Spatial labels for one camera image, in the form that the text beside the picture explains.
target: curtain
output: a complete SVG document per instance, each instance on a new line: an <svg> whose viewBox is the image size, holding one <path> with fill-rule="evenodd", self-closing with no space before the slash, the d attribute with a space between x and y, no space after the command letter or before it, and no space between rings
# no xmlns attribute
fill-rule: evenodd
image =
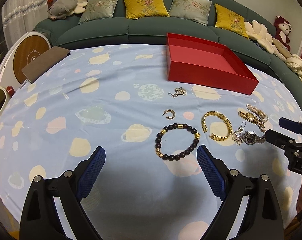
<svg viewBox="0 0 302 240"><path fill-rule="evenodd" d="M8 49L48 17L47 0L7 0L2 7L2 28Z"/></svg>

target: stuffed pig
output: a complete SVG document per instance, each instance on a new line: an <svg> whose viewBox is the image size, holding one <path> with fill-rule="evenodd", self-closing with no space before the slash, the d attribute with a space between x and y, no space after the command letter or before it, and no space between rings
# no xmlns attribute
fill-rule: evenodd
<svg viewBox="0 0 302 240"><path fill-rule="evenodd" d="M74 13L73 9L77 4L78 0L57 0L48 9L48 18L51 20L65 19Z"/></svg>

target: blue gripper pad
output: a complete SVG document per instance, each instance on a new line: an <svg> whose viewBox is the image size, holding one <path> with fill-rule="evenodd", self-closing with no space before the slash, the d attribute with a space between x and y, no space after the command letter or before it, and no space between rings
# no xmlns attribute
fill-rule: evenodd
<svg viewBox="0 0 302 240"><path fill-rule="evenodd" d="M278 120L278 125L286 130L292 131L297 134L302 134L302 126L298 122L294 122L282 117Z"/></svg>
<svg viewBox="0 0 302 240"><path fill-rule="evenodd" d="M90 162L78 182L77 199L85 198L89 195L95 180L97 179L104 162L106 161L106 152L100 147L94 159Z"/></svg>
<svg viewBox="0 0 302 240"><path fill-rule="evenodd" d="M209 182L211 190L216 197L219 197L221 201L224 201L226 197L225 182L221 174L217 170L216 166L206 154L204 149L200 146L197 150L198 164Z"/></svg>

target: red box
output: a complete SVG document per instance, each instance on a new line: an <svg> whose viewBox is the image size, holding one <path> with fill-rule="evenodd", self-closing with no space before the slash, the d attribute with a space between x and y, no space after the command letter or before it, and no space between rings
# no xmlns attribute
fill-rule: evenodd
<svg viewBox="0 0 302 240"><path fill-rule="evenodd" d="M225 45L175 33L167 34L168 81L252 94L258 80Z"/></svg>

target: watch face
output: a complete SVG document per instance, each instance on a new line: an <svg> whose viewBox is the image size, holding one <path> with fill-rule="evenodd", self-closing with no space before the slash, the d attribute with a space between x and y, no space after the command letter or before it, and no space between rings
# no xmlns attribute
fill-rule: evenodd
<svg viewBox="0 0 302 240"><path fill-rule="evenodd" d="M254 115L251 114L251 113L246 113L246 117L247 117L247 119L249 119L249 120L251 120L251 121L254 120Z"/></svg>
<svg viewBox="0 0 302 240"><path fill-rule="evenodd" d="M244 136L245 142L249 145L252 145L255 143L256 135L253 132L248 132Z"/></svg>

